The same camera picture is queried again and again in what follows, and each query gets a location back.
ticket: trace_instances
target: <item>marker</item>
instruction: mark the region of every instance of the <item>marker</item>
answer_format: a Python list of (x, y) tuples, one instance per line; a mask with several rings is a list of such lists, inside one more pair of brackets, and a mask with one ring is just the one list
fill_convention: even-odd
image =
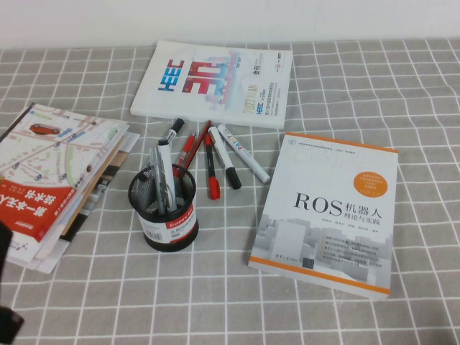
[(233, 189), (240, 189), (242, 187), (242, 183), (239, 180), (235, 167), (231, 163), (229, 154), (225, 149), (225, 145), (224, 142), (222, 142), (222, 138), (219, 134), (219, 131), (215, 126), (211, 126), (208, 129), (208, 133), (209, 135), (211, 135), (214, 147), (216, 148), (218, 156), (221, 158), (222, 164), (224, 165), (225, 175), (227, 175), (227, 178), (230, 181), (230, 185), (233, 187)]
[(178, 209), (175, 201), (175, 187), (173, 164), (171, 163), (171, 149), (166, 139), (158, 140), (158, 154), (160, 161), (161, 180), (165, 191), (165, 204), (168, 212), (173, 212)]
[(214, 170), (213, 141), (208, 133), (204, 136), (204, 144), (206, 146), (206, 159), (208, 161), (209, 197), (212, 200), (217, 200), (221, 197), (221, 186)]
[(185, 169), (188, 169), (188, 167), (190, 166), (190, 163), (192, 163), (192, 160), (195, 157), (195, 153), (198, 151), (198, 148), (200, 147), (201, 142), (204, 139), (204, 135), (208, 132), (208, 128), (210, 127), (210, 125), (211, 125), (211, 121), (206, 122), (206, 124), (204, 125), (204, 128), (203, 128), (203, 131), (200, 133), (200, 136), (199, 136), (198, 140), (195, 141), (195, 144), (193, 144), (190, 152), (188, 153), (187, 157), (185, 158), (185, 162), (184, 162), (184, 165), (183, 165), (183, 167)]
[(178, 118), (177, 120), (175, 120), (173, 126), (171, 127), (171, 129), (167, 133), (167, 136), (165, 137), (165, 140), (167, 141), (168, 144), (175, 138), (176, 135), (178, 135), (184, 123), (185, 122), (182, 119)]
[(187, 139), (187, 142), (182, 148), (182, 152), (179, 154), (178, 165), (180, 165), (181, 167), (185, 161), (185, 157), (187, 157), (188, 153), (190, 152), (190, 149), (193, 146), (193, 143), (195, 142), (195, 137), (196, 137), (196, 132), (193, 134), (190, 134), (190, 136)]
[(263, 182), (267, 183), (270, 180), (270, 176), (262, 169), (260, 164), (251, 156), (249, 152), (239, 143), (232, 133), (225, 127), (224, 124), (220, 124), (218, 131), (222, 134), (222, 137), (233, 147), (238, 156), (254, 171), (256, 176)]

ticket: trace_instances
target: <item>hec book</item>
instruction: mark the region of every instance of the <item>hec book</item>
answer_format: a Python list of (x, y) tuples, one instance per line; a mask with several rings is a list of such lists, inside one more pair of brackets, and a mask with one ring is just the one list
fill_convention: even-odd
[(133, 115), (282, 129), (293, 53), (159, 41)]

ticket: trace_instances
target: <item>red book cover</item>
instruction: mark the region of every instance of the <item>red book cover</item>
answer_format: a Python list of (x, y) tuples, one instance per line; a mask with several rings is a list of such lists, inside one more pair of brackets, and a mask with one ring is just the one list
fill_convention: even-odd
[(42, 240), (106, 154), (119, 125), (32, 104), (2, 134), (0, 221), (14, 231), (13, 249), (27, 251)]

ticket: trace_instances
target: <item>pen holder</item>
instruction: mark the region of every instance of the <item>pen holder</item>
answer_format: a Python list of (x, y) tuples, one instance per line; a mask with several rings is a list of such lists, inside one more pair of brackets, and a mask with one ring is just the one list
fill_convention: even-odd
[(175, 171), (175, 198), (178, 209), (160, 215), (158, 213), (155, 178), (150, 167), (137, 173), (129, 185), (128, 198), (141, 221), (144, 238), (154, 249), (176, 252), (186, 248), (198, 234), (198, 219), (193, 207), (196, 183), (192, 174), (173, 164)]

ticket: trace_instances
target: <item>gray checkered tablecloth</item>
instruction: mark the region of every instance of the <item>gray checkered tablecloth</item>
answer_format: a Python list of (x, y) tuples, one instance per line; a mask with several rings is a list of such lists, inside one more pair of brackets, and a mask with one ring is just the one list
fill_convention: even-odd
[[(268, 185), (221, 200), (197, 177), (200, 234), (173, 254), (148, 247), (127, 198), (171, 121), (129, 107), (150, 47), (0, 52), (0, 132), (31, 101), (129, 121), (141, 137), (51, 275), (8, 264), (1, 304), (26, 319), (15, 344), (452, 345), (460, 339), (460, 40), (250, 45), (293, 49), (285, 130), (400, 151), (392, 292), (372, 302), (247, 267)], [(230, 126), (273, 173), (283, 133)], [(187, 123), (177, 154), (200, 126)]]

